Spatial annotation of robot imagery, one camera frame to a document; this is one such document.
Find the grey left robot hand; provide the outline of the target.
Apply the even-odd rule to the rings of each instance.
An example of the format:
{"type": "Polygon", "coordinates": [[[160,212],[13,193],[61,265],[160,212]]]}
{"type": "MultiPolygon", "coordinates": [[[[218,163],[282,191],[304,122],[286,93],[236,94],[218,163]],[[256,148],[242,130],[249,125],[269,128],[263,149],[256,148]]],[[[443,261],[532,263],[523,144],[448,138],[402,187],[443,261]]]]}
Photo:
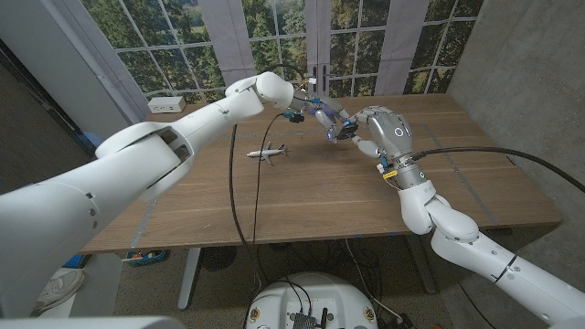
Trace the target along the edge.
{"type": "Polygon", "coordinates": [[[350,118],[343,105],[336,99],[311,96],[297,90],[293,94],[290,107],[294,111],[310,112],[325,127],[327,138],[333,143],[356,136],[358,127],[356,120],[350,118]]]}

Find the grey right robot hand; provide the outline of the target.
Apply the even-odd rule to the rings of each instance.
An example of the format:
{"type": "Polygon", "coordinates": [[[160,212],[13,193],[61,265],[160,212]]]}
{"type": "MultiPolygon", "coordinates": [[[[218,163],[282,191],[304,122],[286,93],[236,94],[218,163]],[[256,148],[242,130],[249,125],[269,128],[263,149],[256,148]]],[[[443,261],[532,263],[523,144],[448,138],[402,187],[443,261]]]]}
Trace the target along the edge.
{"type": "Polygon", "coordinates": [[[417,162],[411,159],[413,137],[401,114],[386,107],[370,106],[351,119],[366,124],[370,130],[372,141],[358,135],[352,141],[363,154],[380,161],[378,171],[389,184],[404,190],[427,181],[417,162]]]}

